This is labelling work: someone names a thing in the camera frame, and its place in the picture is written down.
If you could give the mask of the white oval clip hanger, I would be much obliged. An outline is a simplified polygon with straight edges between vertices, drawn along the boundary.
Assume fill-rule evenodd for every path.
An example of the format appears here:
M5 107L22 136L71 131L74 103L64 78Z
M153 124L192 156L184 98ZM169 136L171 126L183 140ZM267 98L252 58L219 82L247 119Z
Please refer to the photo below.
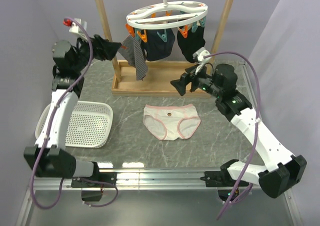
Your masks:
M126 23L139 30L191 27L206 17L209 7L198 1L168 1L139 8L126 16Z

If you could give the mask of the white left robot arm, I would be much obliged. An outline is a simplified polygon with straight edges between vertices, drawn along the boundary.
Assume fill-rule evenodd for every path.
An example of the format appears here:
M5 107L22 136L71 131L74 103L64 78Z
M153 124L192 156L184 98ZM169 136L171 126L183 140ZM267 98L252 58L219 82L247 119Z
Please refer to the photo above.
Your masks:
M34 146L24 149L23 156L32 170L30 187L36 177L83 178L89 187L101 181L97 162L79 161L66 152L66 136L73 110L81 96L84 74L92 60L111 61L121 48L98 34L88 40L78 38L76 45L60 40L52 46L53 80L51 104L40 136Z

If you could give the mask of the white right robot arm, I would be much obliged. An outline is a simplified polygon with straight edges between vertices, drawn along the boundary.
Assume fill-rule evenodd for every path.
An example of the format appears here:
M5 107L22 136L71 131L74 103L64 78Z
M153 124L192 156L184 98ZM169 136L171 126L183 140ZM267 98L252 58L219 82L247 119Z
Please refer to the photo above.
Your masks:
M218 111L243 133L264 163L230 160L220 167L221 182L231 186L242 180L259 185L267 196L275 199L301 181L307 160L294 155L277 140L259 118L257 109L237 90L237 80L234 67L222 63L212 75L207 74L205 67L198 71L197 66L192 66L170 83L181 96L186 94L187 85L191 85L191 92L200 89L215 97Z

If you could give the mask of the white pink-trimmed underwear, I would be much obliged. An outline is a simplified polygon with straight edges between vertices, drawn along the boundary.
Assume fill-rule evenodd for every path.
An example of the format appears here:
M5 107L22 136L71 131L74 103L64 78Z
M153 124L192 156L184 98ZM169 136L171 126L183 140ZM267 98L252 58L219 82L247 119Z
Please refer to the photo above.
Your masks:
M160 141L187 140L201 124L193 104L184 106L152 106L143 109L143 124Z

